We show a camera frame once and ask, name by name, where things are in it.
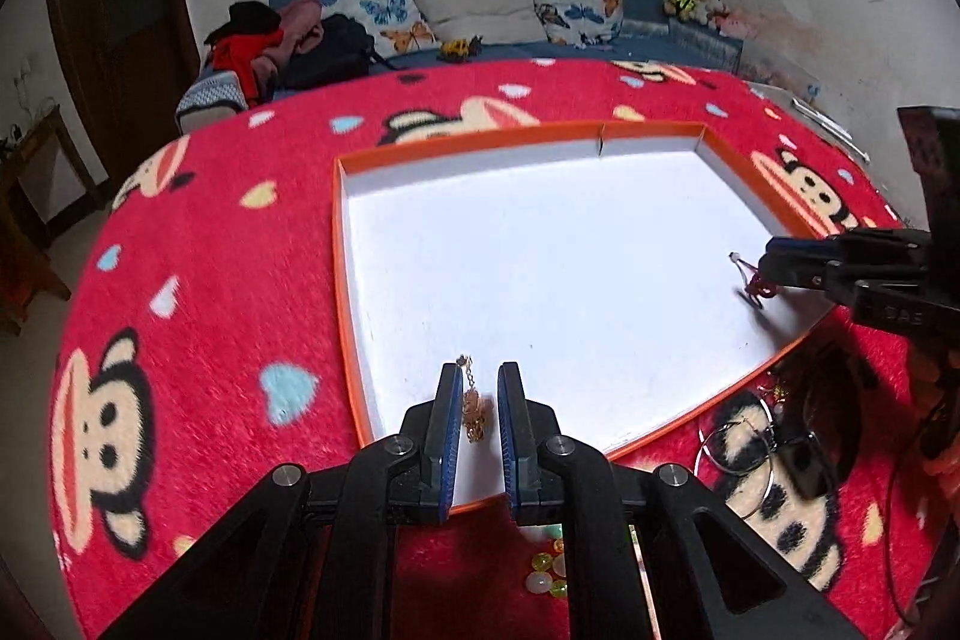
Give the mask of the red knotted cord charm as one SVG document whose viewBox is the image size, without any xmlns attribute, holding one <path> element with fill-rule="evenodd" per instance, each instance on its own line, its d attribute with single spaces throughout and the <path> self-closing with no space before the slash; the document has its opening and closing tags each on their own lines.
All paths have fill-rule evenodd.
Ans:
<svg viewBox="0 0 960 640">
<path fill-rule="evenodd" d="M 729 260 L 742 278 L 742 297 L 752 307 L 761 310 L 766 301 L 771 301 L 779 294 L 779 287 L 766 281 L 760 270 L 753 263 L 747 262 L 740 253 L 729 253 Z"/>
</svg>

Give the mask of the silver hoop earring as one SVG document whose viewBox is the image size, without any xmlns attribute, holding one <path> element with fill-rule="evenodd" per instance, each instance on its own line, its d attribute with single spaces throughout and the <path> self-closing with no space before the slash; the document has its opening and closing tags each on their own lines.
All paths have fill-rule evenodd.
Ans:
<svg viewBox="0 0 960 640">
<path fill-rule="evenodd" d="M 765 458 L 776 450 L 773 409 L 758 393 L 737 392 L 708 417 L 698 437 L 718 461 L 732 463 L 745 455 Z"/>
<path fill-rule="evenodd" d="M 755 516 L 773 487 L 773 450 L 747 414 L 698 432 L 693 474 L 740 518 Z"/>
</svg>

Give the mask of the black smart watch band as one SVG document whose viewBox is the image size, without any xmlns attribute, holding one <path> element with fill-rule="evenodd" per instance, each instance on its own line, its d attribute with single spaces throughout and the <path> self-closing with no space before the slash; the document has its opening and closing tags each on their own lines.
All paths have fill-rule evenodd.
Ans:
<svg viewBox="0 0 960 640">
<path fill-rule="evenodd" d="M 839 347 L 799 353 L 779 367 L 784 392 L 778 453 L 807 500 L 834 494 L 853 472 L 862 437 L 859 388 Z"/>
</svg>

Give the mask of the small gold chain charm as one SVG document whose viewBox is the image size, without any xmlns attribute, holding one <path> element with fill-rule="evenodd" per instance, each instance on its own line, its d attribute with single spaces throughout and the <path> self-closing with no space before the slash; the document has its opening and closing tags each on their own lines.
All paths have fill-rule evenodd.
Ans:
<svg viewBox="0 0 960 640">
<path fill-rule="evenodd" d="M 462 377 L 464 377 L 464 393 L 462 393 L 462 427 L 466 431 L 470 443 L 480 443 L 487 433 L 488 413 L 487 403 L 480 395 L 477 381 L 473 375 L 473 359 L 462 354 L 455 361 Z"/>
</svg>

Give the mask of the orange shallow tray box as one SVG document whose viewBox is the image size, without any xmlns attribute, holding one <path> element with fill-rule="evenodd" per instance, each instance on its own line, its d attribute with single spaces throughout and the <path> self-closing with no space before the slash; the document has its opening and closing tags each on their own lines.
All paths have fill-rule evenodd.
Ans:
<svg viewBox="0 0 960 640">
<path fill-rule="evenodd" d="M 711 128 L 579 122 L 338 159 L 335 300 L 361 442 L 395 434 L 444 364 L 526 393 L 608 456 L 737 392 L 827 315 L 747 301 L 747 265 L 809 227 Z"/>
</svg>

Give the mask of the stuffed toys pile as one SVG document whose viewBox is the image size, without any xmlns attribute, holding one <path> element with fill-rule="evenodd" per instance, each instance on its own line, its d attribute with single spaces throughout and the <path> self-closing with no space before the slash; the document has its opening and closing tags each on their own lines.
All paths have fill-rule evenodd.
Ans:
<svg viewBox="0 0 960 640">
<path fill-rule="evenodd" d="M 724 0 L 662 0 L 662 11 L 669 18 L 682 23 L 697 23 L 719 32 L 729 18 L 729 7 Z"/>
</svg>

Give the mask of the right butterfly print pillow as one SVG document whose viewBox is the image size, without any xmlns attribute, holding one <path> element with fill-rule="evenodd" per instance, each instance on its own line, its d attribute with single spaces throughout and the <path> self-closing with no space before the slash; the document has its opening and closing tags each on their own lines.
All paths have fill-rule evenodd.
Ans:
<svg viewBox="0 0 960 640">
<path fill-rule="evenodd" d="M 534 10 L 557 46 L 603 46 L 622 29 L 623 0 L 534 0 Z"/>
</svg>

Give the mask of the butterfly print pillow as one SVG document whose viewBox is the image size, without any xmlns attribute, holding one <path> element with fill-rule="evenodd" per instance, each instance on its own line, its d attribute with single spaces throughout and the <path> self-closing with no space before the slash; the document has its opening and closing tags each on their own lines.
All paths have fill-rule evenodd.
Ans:
<svg viewBox="0 0 960 640">
<path fill-rule="evenodd" d="M 534 0 L 534 10 L 557 46 L 603 46 L 622 29 L 623 0 Z"/>
<path fill-rule="evenodd" d="M 334 0 L 325 14 L 354 19 L 373 38 L 374 50 L 386 60 L 441 47 L 415 0 Z"/>
</svg>

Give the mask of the plain beige pillow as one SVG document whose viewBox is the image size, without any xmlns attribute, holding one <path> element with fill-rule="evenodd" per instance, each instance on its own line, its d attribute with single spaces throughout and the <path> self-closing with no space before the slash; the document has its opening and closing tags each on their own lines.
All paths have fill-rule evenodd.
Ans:
<svg viewBox="0 0 960 640">
<path fill-rule="evenodd" d="M 534 0 L 415 0 L 441 44 L 478 37 L 483 46 L 545 42 Z"/>
</svg>

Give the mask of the wooden side table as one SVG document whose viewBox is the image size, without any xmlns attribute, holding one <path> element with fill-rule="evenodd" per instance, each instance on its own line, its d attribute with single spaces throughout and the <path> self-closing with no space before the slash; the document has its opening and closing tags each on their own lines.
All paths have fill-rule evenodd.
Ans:
<svg viewBox="0 0 960 640">
<path fill-rule="evenodd" d="M 64 154 L 83 188 L 80 208 L 67 208 L 67 220 L 44 221 L 21 184 L 32 161 L 49 145 Z M 36 120 L 19 142 L 5 142 L 2 149 L 2 333 L 18 336 L 28 319 L 32 301 L 44 292 L 67 302 L 71 291 L 57 271 L 47 249 L 91 209 L 103 204 L 101 191 L 83 163 L 68 133 L 59 104 Z"/>
</svg>

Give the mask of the left butterfly print pillow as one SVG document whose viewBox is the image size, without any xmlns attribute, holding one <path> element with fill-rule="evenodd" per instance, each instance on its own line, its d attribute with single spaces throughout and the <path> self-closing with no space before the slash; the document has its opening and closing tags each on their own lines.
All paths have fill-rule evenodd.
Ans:
<svg viewBox="0 0 960 640">
<path fill-rule="evenodd" d="M 386 60 L 441 47 L 415 0 L 334 0 L 325 14 L 354 19 L 373 38 L 374 50 Z"/>
</svg>

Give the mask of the pile of clothes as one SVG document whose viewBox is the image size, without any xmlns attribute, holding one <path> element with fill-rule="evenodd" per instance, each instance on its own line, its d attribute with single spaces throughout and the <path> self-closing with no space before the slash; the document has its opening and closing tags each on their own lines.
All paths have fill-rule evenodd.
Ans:
<svg viewBox="0 0 960 640">
<path fill-rule="evenodd" d="M 368 76 L 377 58 L 373 38 L 343 14 L 322 16 L 319 0 L 236 2 L 228 21 L 205 37 L 206 63 L 229 71 L 248 106 L 272 101 L 277 91 L 306 91 Z"/>
</svg>

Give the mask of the blue sofa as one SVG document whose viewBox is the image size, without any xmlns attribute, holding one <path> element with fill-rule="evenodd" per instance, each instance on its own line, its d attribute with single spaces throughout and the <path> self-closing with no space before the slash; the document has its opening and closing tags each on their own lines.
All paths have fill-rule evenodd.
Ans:
<svg viewBox="0 0 960 640">
<path fill-rule="evenodd" d="M 241 2 L 209 49 L 260 26 L 290 34 L 290 55 L 264 50 L 249 65 L 206 60 L 176 109 L 181 131 L 293 92 L 389 68 L 505 58 L 656 60 L 736 71 L 743 44 L 716 26 L 718 0 L 688 18 L 675 0 L 268 0 Z"/>
</svg>

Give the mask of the dark wooden door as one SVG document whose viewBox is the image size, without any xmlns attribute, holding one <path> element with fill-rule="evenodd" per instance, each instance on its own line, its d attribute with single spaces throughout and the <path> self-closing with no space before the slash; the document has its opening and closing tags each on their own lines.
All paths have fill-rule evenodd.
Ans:
<svg viewBox="0 0 960 640">
<path fill-rule="evenodd" d="M 46 0 L 55 52 L 110 185 L 179 135 L 199 73 L 185 0 Z"/>
</svg>

